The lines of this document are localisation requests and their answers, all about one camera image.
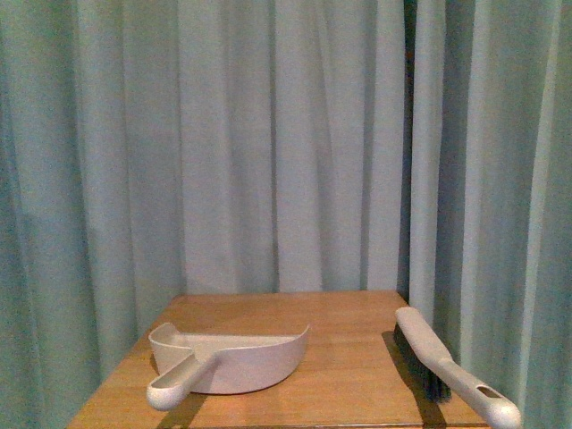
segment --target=table top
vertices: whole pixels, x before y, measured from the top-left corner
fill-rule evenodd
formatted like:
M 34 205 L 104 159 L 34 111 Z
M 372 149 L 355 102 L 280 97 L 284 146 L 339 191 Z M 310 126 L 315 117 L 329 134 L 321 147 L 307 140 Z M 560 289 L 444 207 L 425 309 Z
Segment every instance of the table top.
M 310 324 L 306 354 L 268 389 L 191 393 L 160 412 L 146 400 L 157 371 L 145 335 L 68 427 L 488 427 L 454 394 L 440 405 L 423 397 L 392 339 L 405 305 L 387 290 L 179 296 L 150 329 L 172 322 L 181 332 L 290 335 Z

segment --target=hand brush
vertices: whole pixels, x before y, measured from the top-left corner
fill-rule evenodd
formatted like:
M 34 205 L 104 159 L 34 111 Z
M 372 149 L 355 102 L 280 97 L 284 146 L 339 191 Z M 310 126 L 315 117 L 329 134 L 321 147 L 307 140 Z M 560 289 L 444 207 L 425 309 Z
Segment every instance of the hand brush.
M 416 309 L 400 308 L 396 316 L 393 338 L 409 371 L 423 384 L 429 400 L 448 400 L 452 389 L 492 429 L 521 427 L 517 406 L 457 365 Z

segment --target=dustpan lip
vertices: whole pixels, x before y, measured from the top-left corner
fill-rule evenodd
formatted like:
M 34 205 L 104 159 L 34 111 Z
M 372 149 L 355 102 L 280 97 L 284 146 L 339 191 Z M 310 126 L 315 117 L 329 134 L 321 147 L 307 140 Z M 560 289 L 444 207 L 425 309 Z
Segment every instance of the dustpan lip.
M 151 331 L 148 335 L 148 339 L 149 342 L 151 342 L 152 345 L 154 346 L 158 346 L 158 347 L 162 347 L 162 348 L 167 348 L 167 349 L 180 349 L 180 350 L 193 350 L 193 346 L 180 346 L 180 345 L 176 345 L 176 344 L 169 344 L 163 341 L 159 341 L 156 340 L 154 338 L 154 334 L 156 334 L 157 331 L 164 329 L 165 326 L 172 326 L 174 328 L 174 330 L 176 331 L 176 334 L 179 335 L 184 335 L 184 336 L 203 336 L 203 337 L 211 337 L 211 338 L 221 338 L 221 337 L 233 337 L 233 338 L 240 338 L 240 337 L 244 337 L 244 338 L 256 338 L 256 337 L 267 337 L 267 338 L 284 338 L 284 341 L 278 342 L 278 343 L 274 343 L 274 344 L 262 344 L 262 345 L 256 345 L 256 346 L 236 346 L 236 347 L 225 347 L 222 349 L 218 349 L 215 354 L 218 354 L 219 352 L 222 352 L 224 350 L 240 350 L 240 349 L 266 349 L 266 348 L 272 348 L 272 347 L 277 347 L 277 346 L 281 346 L 283 344 L 288 344 L 290 342 L 296 341 L 302 337 L 304 337 L 308 331 L 310 330 L 310 324 L 308 324 L 306 326 L 306 329 L 304 329 L 304 331 L 302 333 L 299 334 L 286 334 L 286 335 L 233 335 L 233 334 L 223 334 L 223 333 L 216 333 L 216 334 L 210 334 L 210 333 L 196 333 L 196 332 L 180 332 L 174 324 L 172 324 L 171 322 L 165 322 L 164 324 L 161 324 L 159 326 L 157 326 L 153 331 Z

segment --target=dustpan and brush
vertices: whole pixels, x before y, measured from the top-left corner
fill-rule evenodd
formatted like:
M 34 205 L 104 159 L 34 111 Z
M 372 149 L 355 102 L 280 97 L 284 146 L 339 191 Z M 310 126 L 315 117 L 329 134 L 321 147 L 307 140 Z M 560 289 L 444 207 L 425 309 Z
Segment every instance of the dustpan and brush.
M 458 366 L 416 309 L 400 308 L 396 317 L 395 343 L 429 400 L 447 400 L 453 390 L 492 429 L 521 427 L 517 407 Z M 290 336 L 202 335 L 163 324 L 149 335 L 159 376 L 148 385 L 147 400 L 166 411 L 190 392 L 235 394 L 270 387 L 296 369 L 307 333 L 308 328 Z

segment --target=dustpan handle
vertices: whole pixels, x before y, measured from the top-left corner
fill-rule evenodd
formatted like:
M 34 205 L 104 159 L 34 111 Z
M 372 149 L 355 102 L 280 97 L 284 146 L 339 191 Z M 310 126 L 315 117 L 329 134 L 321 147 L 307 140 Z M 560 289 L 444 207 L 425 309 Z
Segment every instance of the dustpan handle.
M 147 401 L 159 411 L 177 407 L 209 370 L 216 365 L 216 355 L 205 362 L 199 362 L 194 353 L 179 364 L 159 375 L 147 386 Z

